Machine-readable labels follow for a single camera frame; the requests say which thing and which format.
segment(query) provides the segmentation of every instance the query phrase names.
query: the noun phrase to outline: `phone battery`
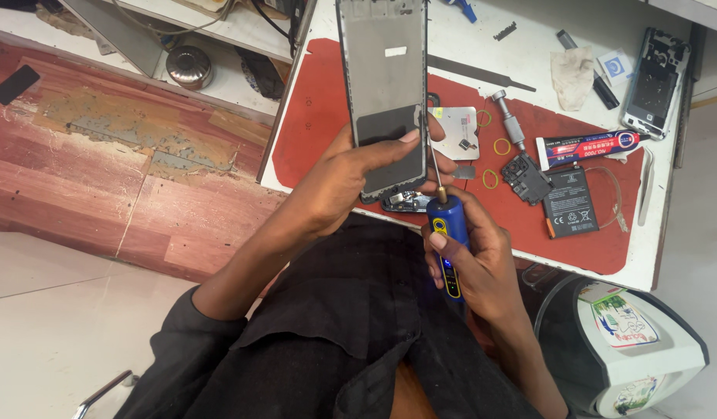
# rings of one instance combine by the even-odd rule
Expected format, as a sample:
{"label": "phone battery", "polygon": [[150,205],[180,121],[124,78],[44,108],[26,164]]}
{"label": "phone battery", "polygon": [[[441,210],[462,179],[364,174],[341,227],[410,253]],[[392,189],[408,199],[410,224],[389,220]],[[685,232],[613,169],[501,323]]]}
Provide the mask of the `phone battery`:
{"label": "phone battery", "polygon": [[549,237],[559,239],[568,235],[598,231],[594,205],[582,167],[548,173],[555,185],[543,200]]}

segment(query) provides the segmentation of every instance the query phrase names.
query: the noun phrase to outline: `hand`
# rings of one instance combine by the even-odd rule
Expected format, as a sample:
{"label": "hand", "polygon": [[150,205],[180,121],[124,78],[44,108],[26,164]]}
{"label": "hand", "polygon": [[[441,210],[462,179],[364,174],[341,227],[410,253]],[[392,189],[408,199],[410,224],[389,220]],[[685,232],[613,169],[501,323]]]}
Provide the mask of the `hand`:
{"label": "hand", "polygon": [[475,314],[493,327],[511,327],[512,322],[529,325],[518,290],[511,234],[495,224],[475,195],[454,186],[448,186],[446,192],[462,201],[471,249],[451,237],[432,233],[428,224],[423,226],[425,261],[436,287],[444,287],[438,253],[456,268],[462,295]]}
{"label": "hand", "polygon": [[[445,138],[443,128],[430,114],[428,131],[434,141]],[[306,235],[308,239],[334,233],[360,202],[358,195],[366,183],[364,175],[400,160],[419,142],[419,131],[413,130],[397,140],[353,147],[351,126],[345,125],[268,222],[297,229],[294,233]],[[450,184],[454,180],[451,173],[456,169],[456,163],[438,152],[436,158],[442,183]],[[416,190],[434,191],[437,181],[435,170],[429,168],[428,180]]]}

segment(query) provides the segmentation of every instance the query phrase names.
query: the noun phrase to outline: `red work mat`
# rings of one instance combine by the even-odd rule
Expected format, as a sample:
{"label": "red work mat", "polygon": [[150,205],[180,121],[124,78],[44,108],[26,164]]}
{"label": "red work mat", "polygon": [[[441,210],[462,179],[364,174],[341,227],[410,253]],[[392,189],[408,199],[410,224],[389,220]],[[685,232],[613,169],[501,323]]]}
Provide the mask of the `red work mat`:
{"label": "red work mat", "polygon": [[[293,188],[306,175],[349,120],[340,44],[333,40],[312,40],[304,56],[289,110],[283,117],[279,138],[273,148],[273,168],[283,186]],[[485,109],[492,116],[491,123],[479,130],[480,158],[472,162],[477,167],[474,180],[457,180],[455,185],[474,193],[495,221],[511,232],[514,249],[533,253],[551,260],[574,265],[599,274],[619,272],[625,265],[630,234],[624,233],[615,221],[600,231],[550,239],[544,221],[542,205],[530,206],[523,202],[511,187],[503,182],[501,168],[516,154],[495,154],[492,145],[498,138],[508,138],[500,108],[488,98],[480,97],[477,90],[438,76],[428,75],[428,91],[436,92],[443,107]],[[535,137],[558,137],[602,132],[604,129],[520,100],[508,100],[508,108],[518,119],[526,136],[526,147],[536,158]],[[477,121],[485,124],[487,116],[481,113]],[[498,151],[507,149],[504,141],[498,142]],[[632,226],[638,198],[643,150],[630,155],[627,164],[604,157],[587,159],[585,168],[605,166],[614,173],[622,190],[622,214],[626,225]],[[500,181],[493,189],[483,184],[483,172],[491,169]],[[587,181],[594,202],[596,220],[600,224],[613,216],[616,192],[612,180],[602,170],[587,172]],[[494,186],[495,178],[488,172],[485,182]],[[427,222],[425,214],[387,213],[380,204],[360,205],[374,213],[388,215],[412,224]]]}

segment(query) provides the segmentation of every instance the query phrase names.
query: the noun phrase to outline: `black marker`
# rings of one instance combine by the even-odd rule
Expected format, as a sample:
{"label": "black marker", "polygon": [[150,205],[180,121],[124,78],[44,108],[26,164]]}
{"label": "black marker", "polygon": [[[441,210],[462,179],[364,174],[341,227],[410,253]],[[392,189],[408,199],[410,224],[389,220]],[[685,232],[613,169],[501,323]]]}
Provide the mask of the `black marker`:
{"label": "black marker", "polygon": [[[565,29],[557,33],[557,39],[560,40],[560,43],[562,44],[562,46],[565,47],[566,50],[578,48],[576,43],[573,42],[573,38],[568,35],[568,32],[565,32]],[[614,97],[614,93],[609,90],[609,86],[606,85],[604,79],[602,79],[599,73],[597,73],[595,70],[594,90],[596,91],[596,94],[599,95],[599,97],[601,98],[601,101],[604,102],[604,104],[606,105],[606,109],[614,109],[615,107],[620,106],[620,102],[617,100],[616,97]]]}

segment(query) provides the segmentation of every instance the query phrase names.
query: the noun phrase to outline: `steel bowl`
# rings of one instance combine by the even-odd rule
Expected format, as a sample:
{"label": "steel bowl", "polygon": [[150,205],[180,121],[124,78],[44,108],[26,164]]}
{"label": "steel bowl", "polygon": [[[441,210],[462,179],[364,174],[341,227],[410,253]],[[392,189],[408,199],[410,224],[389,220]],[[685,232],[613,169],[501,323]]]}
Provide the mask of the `steel bowl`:
{"label": "steel bowl", "polygon": [[167,56],[167,73],[187,90],[200,90],[213,79],[211,60],[203,50],[191,45],[179,46]]}

